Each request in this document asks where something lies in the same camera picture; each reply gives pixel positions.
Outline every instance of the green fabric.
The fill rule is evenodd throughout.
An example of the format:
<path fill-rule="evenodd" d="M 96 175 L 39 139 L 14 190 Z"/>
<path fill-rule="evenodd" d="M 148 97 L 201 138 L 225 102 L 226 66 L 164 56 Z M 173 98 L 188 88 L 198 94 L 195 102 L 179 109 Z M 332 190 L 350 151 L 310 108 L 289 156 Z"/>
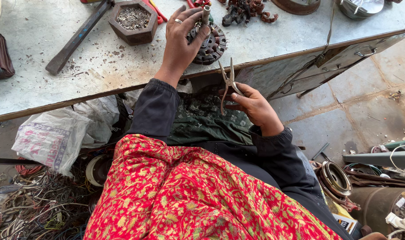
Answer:
<path fill-rule="evenodd" d="M 196 94 L 179 93 L 176 116 L 167 138 L 167 145 L 184 145 L 203 141 L 229 141 L 253 145 L 248 129 L 253 125 L 244 112 L 220 111 L 218 90 L 223 85 L 210 85 Z"/>

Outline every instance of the tiled floor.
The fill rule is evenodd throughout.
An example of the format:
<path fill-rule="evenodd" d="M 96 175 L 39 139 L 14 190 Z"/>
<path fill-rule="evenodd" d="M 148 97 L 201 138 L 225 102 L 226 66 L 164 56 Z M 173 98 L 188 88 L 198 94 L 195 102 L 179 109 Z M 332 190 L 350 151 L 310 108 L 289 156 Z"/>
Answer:
<path fill-rule="evenodd" d="M 388 99 L 390 93 L 399 89 L 404 92 L 399 102 Z M 342 155 L 349 150 L 366 153 L 374 145 L 402 140 L 405 39 L 301 99 L 289 95 L 270 103 L 280 119 L 293 129 L 294 144 L 306 147 L 303 152 L 309 159 L 327 142 L 327 156 L 342 164 Z"/>

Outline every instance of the person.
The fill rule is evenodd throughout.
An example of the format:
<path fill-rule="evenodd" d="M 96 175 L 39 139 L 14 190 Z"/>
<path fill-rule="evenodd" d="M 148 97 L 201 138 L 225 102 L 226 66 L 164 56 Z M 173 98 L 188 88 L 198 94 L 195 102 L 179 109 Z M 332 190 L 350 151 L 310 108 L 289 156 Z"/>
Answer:
<path fill-rule="evenodd" d="M 352 239 L 296 155 L 291 129 L 250 86 L 237 83 L 245 96 L 231 92 L 236 104 L 227 108 L 254 124 L 253 146 L 166 144 L 180 100 L 175 88 L 209 31 L 202 26 L 186 40 L 201 16 L 201 8 L 183 6 L 168 21 L 161 68 L 116 145 L 85 239 Z"/>

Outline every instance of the red floral shawl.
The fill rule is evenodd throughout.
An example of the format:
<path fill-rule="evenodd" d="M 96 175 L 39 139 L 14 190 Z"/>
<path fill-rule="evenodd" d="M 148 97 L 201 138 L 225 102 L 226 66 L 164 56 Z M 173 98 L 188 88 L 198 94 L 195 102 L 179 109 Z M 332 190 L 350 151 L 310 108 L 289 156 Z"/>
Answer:
<path fill-rule="evenodd" d="M 340 237 L 279 189 L 199 147 L 118 142 L 86 240 Z"/>

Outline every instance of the pliers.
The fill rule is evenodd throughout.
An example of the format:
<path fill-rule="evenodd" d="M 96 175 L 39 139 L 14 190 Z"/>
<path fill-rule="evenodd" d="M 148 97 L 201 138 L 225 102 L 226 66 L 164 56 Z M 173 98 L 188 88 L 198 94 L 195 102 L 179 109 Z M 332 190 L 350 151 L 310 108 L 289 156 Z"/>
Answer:
<path fill-rule="evenodd" d="M 223 114 L 223 103 L 225 101 L 226 95 L 228 94 L 228 88 L 231 86 L 237 94 L 241 96 L 245 96 L 238 88 L 237 84 L 235 84 L 235 73 L 234 73 L 234 64 L 232 63 L 232 58 L 231 58 L 231 73 L 229 74 L 229 78 L 226 76 L 225 69 L 223 68 L 222 64 L 219 61 L 219 66 L 220 66 L 220 71 L 222 72 L 223 80 L 225 80 L 226 87 L 225 87 L 225 93 L 223 94 L 222 97 L 222 102 L 220 104 L 220 111 Z"/>

